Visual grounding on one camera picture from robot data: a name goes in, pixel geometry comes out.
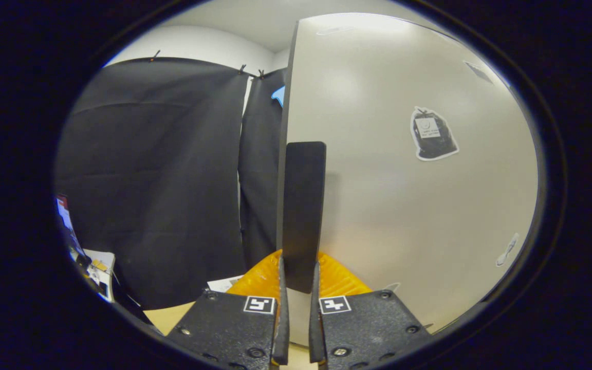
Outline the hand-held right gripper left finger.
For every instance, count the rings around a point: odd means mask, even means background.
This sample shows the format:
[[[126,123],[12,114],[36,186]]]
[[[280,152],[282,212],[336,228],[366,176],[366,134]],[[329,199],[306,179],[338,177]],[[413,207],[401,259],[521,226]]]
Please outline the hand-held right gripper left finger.
[[[277,369],[288,363],[287,302],[278,250],[226,292],[202,292],[167,338],[218,369]]]

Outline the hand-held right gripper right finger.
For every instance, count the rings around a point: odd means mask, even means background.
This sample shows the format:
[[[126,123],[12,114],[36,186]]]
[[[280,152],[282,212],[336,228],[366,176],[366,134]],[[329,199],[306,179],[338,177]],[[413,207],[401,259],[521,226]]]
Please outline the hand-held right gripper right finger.
[[[415,356],[432,335],[394,290],[373,290],[319,253],[308,339],[310,361],[319,369],[379,369]]]

